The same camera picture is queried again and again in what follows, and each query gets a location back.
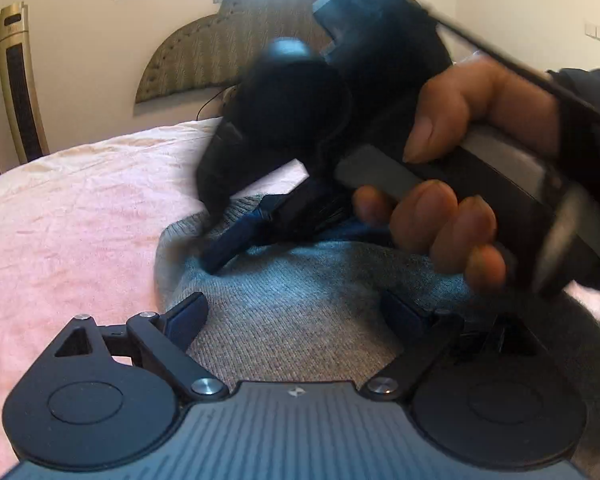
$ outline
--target metal screw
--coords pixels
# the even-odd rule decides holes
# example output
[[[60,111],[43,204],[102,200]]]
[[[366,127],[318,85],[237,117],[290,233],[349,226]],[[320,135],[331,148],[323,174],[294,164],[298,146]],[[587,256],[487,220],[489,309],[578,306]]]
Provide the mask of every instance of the metal screw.
[[[224,384],[211,377],[198,379],[191,385],[191,391],[199,395],[213,395],[221,392],[222,388],[224,388]]]
[[[389,395],[398,389],[398,381],[391,377],[374,377],[366,384],[370,392],[379,395]]]

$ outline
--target upholstered headboard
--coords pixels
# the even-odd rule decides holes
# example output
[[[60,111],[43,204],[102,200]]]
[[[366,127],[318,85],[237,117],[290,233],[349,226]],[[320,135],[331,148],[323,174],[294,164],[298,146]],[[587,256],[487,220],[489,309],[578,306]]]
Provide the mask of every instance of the upholstered headboard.
[[[176,92],[228,86],[273,38],[320,50],[329,38],[314,22],[315,0],[222,0],[217,14],[171,34],[144,69],[136,103]]]

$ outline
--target sleeve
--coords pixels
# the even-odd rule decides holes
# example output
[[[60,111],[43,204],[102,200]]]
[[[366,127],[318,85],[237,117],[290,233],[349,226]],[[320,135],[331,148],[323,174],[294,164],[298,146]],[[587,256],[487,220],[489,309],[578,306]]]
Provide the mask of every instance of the sleeve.
[[[600,110],[600,69],[565,68],[550,72],[554,81]],[[560,105],[560,153],[558,166],[581,183],[600,203],[600,126],[588,114]],[[582,283],[600,290],[600,269]]]

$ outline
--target finger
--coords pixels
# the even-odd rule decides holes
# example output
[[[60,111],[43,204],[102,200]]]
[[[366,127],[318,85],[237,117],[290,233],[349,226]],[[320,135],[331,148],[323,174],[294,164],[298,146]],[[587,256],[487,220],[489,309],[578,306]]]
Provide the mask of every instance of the finger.
[[[462,200],[429,251],[434,268],[443,274],[463,272],[473,248],[489,244],[495,234],[496,217],[489,205],[479,196]]]
[[[362,186],[353,193],[353,209],[366,225],[381,227],[389,223],[395,200],[372,186]]]
[[[389,228],[395,244],[409,253],[427,253],[457,208],[456,194],[447,184],[439,180],[420,184],[391,216]]]
[[[404,149],[405,162],[444,155],[460,143],[470,121],[481,119],[542,155],[557,154],[556,99],[493,60],[476,57],[423,86]]]
[[[498,250],[490,245],[474,248],[464,269],[464,280],[473,289],[481,292],[495,290],[504,285],[506,265]]]

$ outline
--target pink blanket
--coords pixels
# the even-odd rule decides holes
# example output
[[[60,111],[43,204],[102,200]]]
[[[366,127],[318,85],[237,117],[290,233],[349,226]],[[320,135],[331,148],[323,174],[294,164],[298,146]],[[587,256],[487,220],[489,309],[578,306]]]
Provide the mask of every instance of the pink blanket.
[[[79,146],[0,177],[0,414],[5,397],[74,314],[119,324],[155,308],[158,237],[200,209],[192,165],[216,120]],[[299,164],[245,190],[286,192]],[[571,287],[600,319],[600,295]],[[0,422],[0,475],[16,462]]]

